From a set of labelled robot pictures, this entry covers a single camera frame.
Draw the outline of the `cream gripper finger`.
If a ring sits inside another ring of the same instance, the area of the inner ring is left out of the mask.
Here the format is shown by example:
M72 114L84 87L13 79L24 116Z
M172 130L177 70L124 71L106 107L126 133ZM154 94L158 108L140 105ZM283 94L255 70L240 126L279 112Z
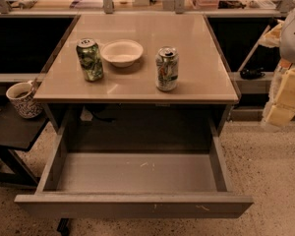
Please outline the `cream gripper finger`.
M284 108L295 110L295 66L283 74L274 102Z
M282 127L287 125L294 116L294 111L273 105L269 108L265 121L273 126Z

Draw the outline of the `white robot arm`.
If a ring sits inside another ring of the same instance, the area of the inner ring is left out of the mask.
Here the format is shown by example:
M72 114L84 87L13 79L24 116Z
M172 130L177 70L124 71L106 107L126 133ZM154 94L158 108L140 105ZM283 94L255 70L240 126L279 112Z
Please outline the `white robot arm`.
M276 131L295 116L295 8L283 22L280 32L279 61L270 84L262 125Z

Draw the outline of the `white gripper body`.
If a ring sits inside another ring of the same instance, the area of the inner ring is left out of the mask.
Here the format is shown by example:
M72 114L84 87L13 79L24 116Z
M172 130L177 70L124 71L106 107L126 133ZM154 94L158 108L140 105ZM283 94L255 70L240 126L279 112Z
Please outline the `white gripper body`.
M279 65L279 71L281 73L286 72L288 70L295 72L295 63L291 63L283 58L280 59L278 65Z

